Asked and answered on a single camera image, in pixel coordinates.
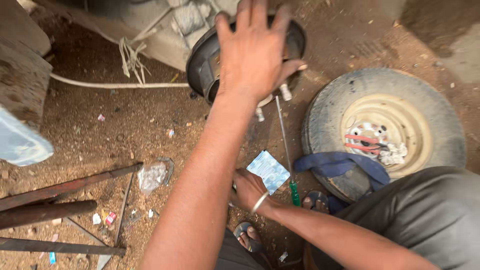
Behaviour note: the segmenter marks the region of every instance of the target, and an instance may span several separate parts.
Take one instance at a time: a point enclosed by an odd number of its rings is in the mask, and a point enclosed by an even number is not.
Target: gray trousers
[[[435,167],[399,179],[336,214],[402,245],[443,270],[480,269],[480,176]],[[312,247],[321,270],[343,269]],[[264,269],[230,231],[216,269]]]

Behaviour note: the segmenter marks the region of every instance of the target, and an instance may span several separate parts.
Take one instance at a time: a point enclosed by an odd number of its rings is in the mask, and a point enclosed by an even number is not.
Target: flip-flop
[[[249,222],[242,222],[240,223],[235,230],[233,231],[233,235],[238,239],[240,237],[241,232],[247,233],[248,227],[250,227],[251,224]],[[250,238],[250,241],[248,241],[249,244],[247,245],[247,249],[250,252],[259,252],[263,250],[263,245],[259,243],[256,240],[253,240]]]
[[[317,203],[317,200],[320,200],[322,203],[324,203],[325,206],[327,207],[327,210],[329,210],[328,209],[328,197],[327,197],[327,195],[323,194],[322,192],[312,190],[307,194],[307,197],[309,197],[312,200],[312,207],[310,207],[310,210],[318,211],[315,208],[315,204]]]

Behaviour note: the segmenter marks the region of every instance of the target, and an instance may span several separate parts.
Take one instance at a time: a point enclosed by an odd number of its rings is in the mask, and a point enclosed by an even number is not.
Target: pliers
[[[369,143],[371,145],[375,145],[375,146],[358,146],[358,145],[355,145],[355,144],[345,144],[346,147],[362,150],[362,151],[365,151],[365,152],[370,152],[374,155],[380,155],[380,150],[388,151],[388,146],[385,145],[385,144],[381,144],[378,141],[377,138],[368,138],[368,137],[364,137],[364,136],[351,135],[351,134],[345,135],[345,138],[360,140],[362,142],[366,142],[366,143]]]

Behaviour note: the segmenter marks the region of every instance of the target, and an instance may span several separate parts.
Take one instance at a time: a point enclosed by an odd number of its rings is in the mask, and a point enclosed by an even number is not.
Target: blue packet
[[[290,177],[285,167],[265,150],[248,165],[247,170],[262,178],[270,195]]]
[[[57,261],[57,259],[55,259],[55,252],[48,253],[48,260],[50,261],[50,264],[54,264]]]

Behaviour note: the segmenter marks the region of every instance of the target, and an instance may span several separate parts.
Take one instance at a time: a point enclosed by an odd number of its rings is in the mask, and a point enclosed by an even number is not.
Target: screwdriver
[[[280,128],[282,129],[282,137],[283,143],[285,145],[285,154],[287,156],[288,170],[290,172],[290,182],[288,183],[288,185],[290,185],[290,190],[292,191],[292,202],[293,205],[300,206],[300,196],[297,191],[297,182],[295,182],[295,174],[292,169],[292,163],[290,162],[290,154],[288,152],[287,138],[285,137],[285,128],[283,126],[282,112],[280,111],[280,100],[278,99],[278,96],[275,96],[275,102],[276,109],[278,111],[278,118],[280,119]]]

